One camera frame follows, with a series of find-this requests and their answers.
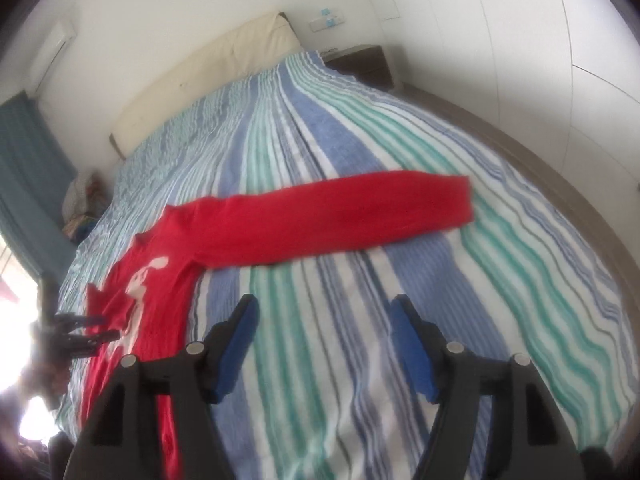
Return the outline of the red sweater with white rabbit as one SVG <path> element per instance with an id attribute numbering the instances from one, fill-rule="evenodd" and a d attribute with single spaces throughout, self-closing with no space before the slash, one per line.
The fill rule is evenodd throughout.
<path id="1" fill-rule="evenodd" d="M 397 284 L 383 246 L 472 219 L 465 177 L 387 171 L 165 208 L 134 237 L 88 309 L 119 340 L 86 371 L 87 419 L 117 361 L 172 356 L 189 335 L 198 283 L 205 318 L 244 294 L 260 322 L 242 372 L 214 408 L 242 479 L 405 479 L 426 436 L 390 344 Z"/>

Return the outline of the pile of clothes on nightstand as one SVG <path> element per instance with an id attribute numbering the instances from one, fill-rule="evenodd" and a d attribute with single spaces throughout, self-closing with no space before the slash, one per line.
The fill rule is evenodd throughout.
<path id="1" fill-rule="evenodd" d="M 111 201 L 111 191 L 97 171 L 81 172 L 70 182 L 62 203 L 63 233 L 79 245 L 96 227 Z"/>

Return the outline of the striped blue green bedspread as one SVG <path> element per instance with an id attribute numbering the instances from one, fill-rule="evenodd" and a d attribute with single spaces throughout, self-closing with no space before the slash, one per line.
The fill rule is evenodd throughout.
<path id="1" fill-rule="evenodd" d="M 387 307 L 407 295 L 450 339 L 498 360 L 525 352 L 578 448 L 612 450 L 638 399 L 622 296 L 596 252 L 508 162 L 434 114 L 329 70 L 314 53 L 204 96 L 132 154 L 79 246 L 62 307 L 82 313 L 168 205 L 383 170 L 464 174 L 474 221 L 375 248 L 205 273 L 184 339 L 244 294 L 260 304 L 241 378 L 213 409 L 241 479 L 408 479 L 434 405 L 394 352 Z"/>

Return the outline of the teal curtain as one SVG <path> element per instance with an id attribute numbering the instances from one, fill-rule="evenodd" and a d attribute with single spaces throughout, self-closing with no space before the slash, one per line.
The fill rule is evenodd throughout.
<path id="1" fill-rule="evenodd" d="M 62 205 L 77 171 L 26 93 L 1 105 L 0 128 L 1 235 L 32 278 L 61 283 L 76 252 Z"/>

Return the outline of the cream padded headboard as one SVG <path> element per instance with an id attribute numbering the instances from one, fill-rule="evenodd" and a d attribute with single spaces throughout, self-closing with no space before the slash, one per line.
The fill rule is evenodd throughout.
<path id="1" fill-rule="evenodd" d="M 268 13 L 206 44 L 143 89 L 122 111 L 110 134 L 126 159 L 157 128 L 203 96 L 268 70 L 303 50 L 282 12 Z"/>

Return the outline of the white wardrobe doors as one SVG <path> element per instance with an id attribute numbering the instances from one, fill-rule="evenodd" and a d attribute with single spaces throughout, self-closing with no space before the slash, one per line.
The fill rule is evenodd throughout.
<path id="1" fill-rule="evenodd" d="M 639 246 L 639 47 L 608 0 L 371 0 L 400 79 L 484 119 Z"/>

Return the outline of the dark wooden nightstand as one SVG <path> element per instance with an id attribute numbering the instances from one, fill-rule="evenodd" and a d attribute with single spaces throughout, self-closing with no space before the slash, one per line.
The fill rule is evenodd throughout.
<path id="1" fill-rule="evenodd" d="M 354 76 L 368 87 L 386 92 L 395 88 L 392 72 L 381 46 L 363 44 L 328 53 L 322 58 L 331 70 Z"/>

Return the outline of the wall socket with blue stickers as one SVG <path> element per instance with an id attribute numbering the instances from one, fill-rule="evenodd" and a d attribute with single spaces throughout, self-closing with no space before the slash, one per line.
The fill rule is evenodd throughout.
<path id="1" fill-rule="evenodd" d="M 337 9 L 322 9 L 318 18 L 311 20 L 308 25 L 312 32 L 322 32 L 345 23 L 344 14 Z"/>

